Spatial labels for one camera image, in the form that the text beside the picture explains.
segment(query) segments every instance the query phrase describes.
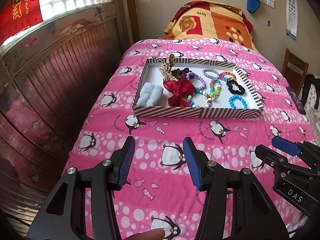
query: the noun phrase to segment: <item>red banner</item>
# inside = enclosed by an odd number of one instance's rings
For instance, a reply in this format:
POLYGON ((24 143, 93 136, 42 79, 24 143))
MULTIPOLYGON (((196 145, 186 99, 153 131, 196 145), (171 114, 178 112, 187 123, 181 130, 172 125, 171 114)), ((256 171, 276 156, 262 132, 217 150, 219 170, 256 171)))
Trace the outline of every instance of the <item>red banner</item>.
POLYGON ((0 45, 42 21, 39 0, 9 0, 0 14, 0 45))

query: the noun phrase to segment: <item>orange blanket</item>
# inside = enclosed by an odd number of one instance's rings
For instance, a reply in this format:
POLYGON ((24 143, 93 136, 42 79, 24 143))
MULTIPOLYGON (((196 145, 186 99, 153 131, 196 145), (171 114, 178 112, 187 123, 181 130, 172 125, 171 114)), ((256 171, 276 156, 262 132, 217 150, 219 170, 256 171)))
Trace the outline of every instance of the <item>orange blanket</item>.
POLYGON ((257 50, 250 35, 253 26, 238 7, 209 1, 182 6, 168 24, 161 39, 217 38, 257 50))

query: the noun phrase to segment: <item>blue bead bracelet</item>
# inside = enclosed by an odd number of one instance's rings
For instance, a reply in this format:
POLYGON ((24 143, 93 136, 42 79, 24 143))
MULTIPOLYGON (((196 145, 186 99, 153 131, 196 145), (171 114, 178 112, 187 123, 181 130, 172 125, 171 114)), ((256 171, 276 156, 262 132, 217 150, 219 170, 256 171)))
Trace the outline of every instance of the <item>blue bead bracelet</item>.
POLYGON ((235 106, 235 104, 232 102, 234 99, 238 99, 242 104, 243 104, 243 108, 247 109, 248 105, 247 102, 239 95, 233 95, 232 97, 229 98, 229 104, 231 106, 232 109, 237 109, 238 107, 235 106))

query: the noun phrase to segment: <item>tiled wall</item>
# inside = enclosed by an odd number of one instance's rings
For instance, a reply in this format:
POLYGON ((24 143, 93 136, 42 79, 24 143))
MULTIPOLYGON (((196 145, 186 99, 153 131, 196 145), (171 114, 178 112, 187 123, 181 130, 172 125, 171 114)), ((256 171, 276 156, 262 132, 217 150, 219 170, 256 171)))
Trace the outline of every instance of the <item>tiled wall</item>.
MULTIPOLYGON (((162 37, 163 30, 178 9, 194 0, 136 0, 141 39, 162 37)), ((250 14, 247 0, 208 0, 238 6, 253 24, 253 41, 259 52, 279 70, 282 69, 285 49, 288 48, 309 63, 309 72, 320 75, 320 23, 306 0, 298 0, 298 31, 294 41, 287 37, 286 0, 275 0, 275 9, 261 4, 250 14)))

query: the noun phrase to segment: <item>finger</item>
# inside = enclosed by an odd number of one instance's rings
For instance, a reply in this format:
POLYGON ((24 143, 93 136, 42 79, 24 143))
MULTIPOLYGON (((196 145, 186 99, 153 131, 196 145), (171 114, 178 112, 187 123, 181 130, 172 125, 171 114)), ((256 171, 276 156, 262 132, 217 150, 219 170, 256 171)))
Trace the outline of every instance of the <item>finger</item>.
POLYGON ((137 233, 124 240, 162 240, 165 236, 163 228, 156 228, 144 233, 137 233))

